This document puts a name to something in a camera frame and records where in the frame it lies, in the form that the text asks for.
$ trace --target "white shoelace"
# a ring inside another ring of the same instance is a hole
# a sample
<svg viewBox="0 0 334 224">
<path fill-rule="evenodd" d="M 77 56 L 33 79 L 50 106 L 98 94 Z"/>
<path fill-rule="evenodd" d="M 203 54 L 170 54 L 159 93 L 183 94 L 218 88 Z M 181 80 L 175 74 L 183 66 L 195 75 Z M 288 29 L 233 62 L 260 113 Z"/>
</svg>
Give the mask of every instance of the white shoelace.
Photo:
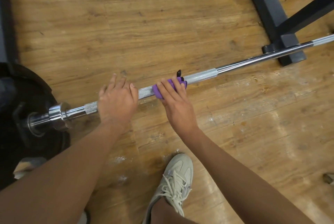
<svg viewBox="0 0 334 224">
<path fill-rule="evenodd" d="M 157 196 L 164 196 L 167 198 L 170 198 L 169 203 L 174 207 L 174 209 L 184 217 L 184 213 L 182 210 L 182 201 L 184 201 L 188 195 L 191 189 L 187 190 L 187 181 L 183 179 L 178 173 L 176 173 L 175 170 L 173 170 L 173 173 L 171 175 L 168 175 L 165 177 L 163 175 L 164 179 L 166 180 L 166 183 L 164 186 L 162 186 L 161 190 L 164 193 L 160 193 Z M 187 190 L 184 196 L 182 196 L 182 191 Z"/>
</svg>

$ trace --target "black metal beam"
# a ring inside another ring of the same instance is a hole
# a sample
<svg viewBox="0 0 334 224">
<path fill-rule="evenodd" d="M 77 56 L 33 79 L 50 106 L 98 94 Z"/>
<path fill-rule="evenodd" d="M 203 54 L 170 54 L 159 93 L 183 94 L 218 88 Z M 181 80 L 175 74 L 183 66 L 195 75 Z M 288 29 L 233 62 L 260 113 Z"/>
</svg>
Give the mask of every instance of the black metal beam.
<svg viewBox="0 0 334 224">
<path fill-rule="evenodd" d="M 10 0 L 0 0 L 0 62 L 19 62 Z"/>
<path fill-rule="evenodd" d="M 334 0 L 314 0 L 277 27 L 281 35 L 295 33 L 334 10 Z"/>
<path fill-rule="evenodd" d="M 280 35 L 277 31 L 277 27 L 288 19 L 279 0 L 252 1 L 257 9 L 269 40 L 272 43 L 264 46 L 262 48 L 263 52 L 271 52 L 277 49 L 299 44 L 295 34 Z M 282 66 L 285 66 L 291 63 L 297 63 L 304 59 L 306 59 L 305 54 L 302 51 L 299 51 L 291 55 L 281 57 L 278 60 Z"/>
</svg>

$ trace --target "purple grip pad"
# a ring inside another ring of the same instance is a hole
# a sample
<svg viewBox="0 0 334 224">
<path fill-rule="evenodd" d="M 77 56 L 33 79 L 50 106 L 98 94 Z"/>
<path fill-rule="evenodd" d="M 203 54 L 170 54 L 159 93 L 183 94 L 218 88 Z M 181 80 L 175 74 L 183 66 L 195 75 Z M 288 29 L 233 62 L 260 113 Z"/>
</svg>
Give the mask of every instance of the purple grip pad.
<svg viewBox="0 0 334 224">
<path fill-rule="evenodd" d="M 187 88 L 187 82 L 186 81 L 183 82 L 181 80 L 181 77 L 177 77 L 177 80 L 179 81 L 180 84 L 183 83 L 184 86 Z M 172 88 L 176 91 L 176 88 L 175 88 L 174 83 L 172 82 L 172 80 L 168 79 L 167 81 L 170 83 L 170 85 L 172 86 Z M 157 85 L 156 84 L 153 85 L 152 88 L 153 88 L 153 92 L 154 92 L 155 97 L 158 98 L 158 99 L 163 99 L 163 97 L 162 97 L 162 95 L 161 95 L 161 93 L 160 93 Z"/>
</svg>

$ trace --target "sneaker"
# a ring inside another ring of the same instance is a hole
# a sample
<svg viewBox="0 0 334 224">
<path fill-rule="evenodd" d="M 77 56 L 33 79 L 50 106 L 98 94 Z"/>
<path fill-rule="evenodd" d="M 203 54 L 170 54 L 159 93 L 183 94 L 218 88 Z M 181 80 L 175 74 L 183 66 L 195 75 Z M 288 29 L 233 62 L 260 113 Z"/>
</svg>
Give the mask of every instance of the sneaker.
<svg viewBox="0 0 334 224">
<path fill-rule="evenodd" d="M 191 191 L 190 186 L 193 172 L 194 167 L 188 155 L 180 153 L 171 159 L 148 206 L 142 224 L 149 224 L 151 222 L 152 207 L 161 197 L 165 197 L 166 201 L 174 207 L 175 211 L 184 217 L 182 204 Z"/>
</svg>

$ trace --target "person's right arm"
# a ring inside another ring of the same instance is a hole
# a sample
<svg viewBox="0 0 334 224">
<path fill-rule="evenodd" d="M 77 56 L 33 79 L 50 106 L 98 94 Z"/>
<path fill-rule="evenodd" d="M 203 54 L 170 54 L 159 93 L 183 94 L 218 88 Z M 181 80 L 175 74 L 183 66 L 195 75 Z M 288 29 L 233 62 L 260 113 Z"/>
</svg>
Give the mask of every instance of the person's right arm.
<svg viewBox="0 0 334 224">
<path fill-rule="evenodd" d="M 168 120 L 186 146 L 207 169 L 224 197 L 246 224 L 314 224 L 302 211 L 265 180 L 234 159 L 198 127 L 183 84 L 162 79 L 157 83 Z"/>
</svg>

